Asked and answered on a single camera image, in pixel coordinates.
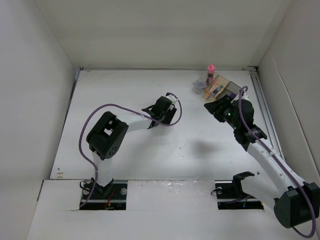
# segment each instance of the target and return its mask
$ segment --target cardboard box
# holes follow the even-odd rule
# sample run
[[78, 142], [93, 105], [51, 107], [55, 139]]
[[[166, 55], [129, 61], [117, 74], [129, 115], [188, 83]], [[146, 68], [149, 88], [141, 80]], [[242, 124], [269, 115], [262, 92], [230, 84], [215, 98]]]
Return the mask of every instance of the cardboard box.
[[209, 102], [214, 102], [225, 95], [236, 96], [240, 87], [234, 82], [218, 75], [211, 85], [207, 86], [203, 91], [203, 98]]

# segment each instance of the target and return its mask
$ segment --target white panel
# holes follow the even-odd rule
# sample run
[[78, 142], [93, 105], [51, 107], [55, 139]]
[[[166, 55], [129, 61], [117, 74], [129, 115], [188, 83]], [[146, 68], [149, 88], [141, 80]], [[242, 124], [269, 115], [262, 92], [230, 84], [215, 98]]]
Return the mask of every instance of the white panel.
[[[75, 88], [68, 117], [51, 173], [52, 179], [90, 179], [94, 169], [79, 153], [78, 141], [84, 122], [100, 105], [119, 104], [140, 111], [167, 92], [182, 104], [181, 121], [172, 127], [159, 126], [125, 135], [112, 158], [112, 174], [117, 180], [229, 180], [234, 174], [257, 172], [260, 165], [235, 140], [233, 129], [218, 122], [204, 108], [201, 95], [192, 91], [192, 82], [202, 71], [119, 70], [82, 71]], [[247, 85], [255, 109], [254, 120], [265, 133], [252, 81], [247, 71], [219, 71], [239, 86]], [[115, 107], [99, 111], [89, 122], [84, 136], [103, 112], [127, 114]], [[179, 110], [173, 121], [178, 118]], [[92, 157], [88, 143], [84, 153]]]
[[214, 180], [128, 181], [126, 209], [136, 211], [217, 210]]
[[320, 1], [295, 0], [270, 46], [311, 154], [320, 168]]
[[307, 182], [320, 185], [320, 176], [299, 119], [269, 51], [258, 72], [287, 164]]
[[42, 180], [0, 181], [2, 240], [26, 240], [37, 206]]
[[[206, 202], [210, 191], [198, 195]], [[301, 240], [292, 229], [282, 227], [270, 208], [265, 210], [163, 209], [84, 211], [79, 207], [78, 180], [45, 181], [39, 198], [28, 240], [70, 239], [146, 239], [146, 240]], [[163, 198], [165, 203], [188, 198], [178, 194]], [[310, 222], [299, 230], [309, 231]]]
[[290, 0], [35, 0], [75, 66], [257, 66]]
[[49, 176], [74, 68], [36, 4], [0, 1], [0, 180]]

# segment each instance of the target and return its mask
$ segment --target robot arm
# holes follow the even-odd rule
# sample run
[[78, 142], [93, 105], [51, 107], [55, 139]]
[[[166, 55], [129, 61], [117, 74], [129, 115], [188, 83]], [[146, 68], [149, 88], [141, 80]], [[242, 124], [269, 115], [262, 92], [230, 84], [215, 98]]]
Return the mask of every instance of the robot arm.
[[[101, 199], [105, 199], [110, 195], [113, 187], [112, 157], [119, 151], [125, 135], [129, 132], [157, 127], [159, 123], [170, 124], [177, 111], [175, 107], [177, 100], [174, 95], [167, 93], [154, 105], [142, 109], [144, 114], [114, 115], [107, 111], [101, 116], [86, 137], [89, 149], [92, 151], [93, 162], [98, 169], [93, 192], [95, 196], [100, 195]], [[86, 187], [90, 189], [92, 186], [92, 183], [88, 183]]]
[[298, 176], [275, 152], [266, 134], [254, 124], [254, 108], [246, 93], [241, 101], [241, 112], [249, 129], [271, 149], [268, 153], [265, 147], [244, 126], [240, 117], [239, 100], [225, 95], [221, 99], [206, 103], [204, 107], [221, 123], [227, 122], [232, 128], [234, 137], [244, 150], [254, 157], [274, 185], [264, 183], [260, 175], [243, 172], [233, 176], [232, 187], [235, 193], [245, 193], [273, 209], [278, 221], [285, 227], [291, 228], [312, 219], [311, 211], [301, 191], [275, 161], [275, 155], [285, 169], [295, 178], [310, 200], [315, 217], [319, 217], [320, 188], [313, 182], [307, 183]]

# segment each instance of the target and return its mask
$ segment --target small box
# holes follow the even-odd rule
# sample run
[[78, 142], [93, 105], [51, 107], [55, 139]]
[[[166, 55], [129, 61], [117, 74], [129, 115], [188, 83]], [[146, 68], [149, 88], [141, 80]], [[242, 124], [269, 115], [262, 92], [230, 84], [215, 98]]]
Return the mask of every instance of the small box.
[[[217, 73], [213, 74], [213, 79], [215, 79], [218, 76]], [[207, 72], [204, 72], [201, 77], [193, 82], [193, 87], [192, 87], [192, 91], [194, 91], [196, 94], [203, 94], [204, 93], [204, 89], [207, 87], [207, 78], [208, 78], [208, 74]]]
[[204, 89], [203, 98], [209, 102], [214, 102], [225, 95], [236, 97], [240, 89], [234, 82], [218, 75], [212, 84]]

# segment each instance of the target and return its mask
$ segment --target white table surface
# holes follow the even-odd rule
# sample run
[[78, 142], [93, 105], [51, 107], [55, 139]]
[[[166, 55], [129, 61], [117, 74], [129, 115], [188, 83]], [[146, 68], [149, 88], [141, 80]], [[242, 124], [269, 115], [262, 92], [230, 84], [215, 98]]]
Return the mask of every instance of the white table surface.
[[[302, 240], [273, 211], [218, 210], [214, 182], [129, 181], [127, 210], [79, 210], [79, 180], [47, 180], [28, 240]], [[303, 233], [307, 222], [298, 226]]]
[[[248, 86], [255, 123], [267, 133], [248, 71], [218, 71], [239, 86]], [[113, 157], [117, 180], [227, 180], [244, 171], [262, 171], [260, 165], [237, 143], [233, 129], [218, 122], [203, 107], [206, 101], [192, 91], [202, 71], [195, 70], [95, 70], [81, 71], [56, 154], [51, 179], [90, 179], [93, 167], [78, 150], [80, 131], [98, 106], [114, 103], [140, 111], [167, 92], [182, 103], [182, 119], [172, 127], [128, 133]], [[90, 121], [84, 136], [105, 111], [126, 112], [114, 107], [100, 110]], [[83, 140], [84, 152], [92, 153]]]

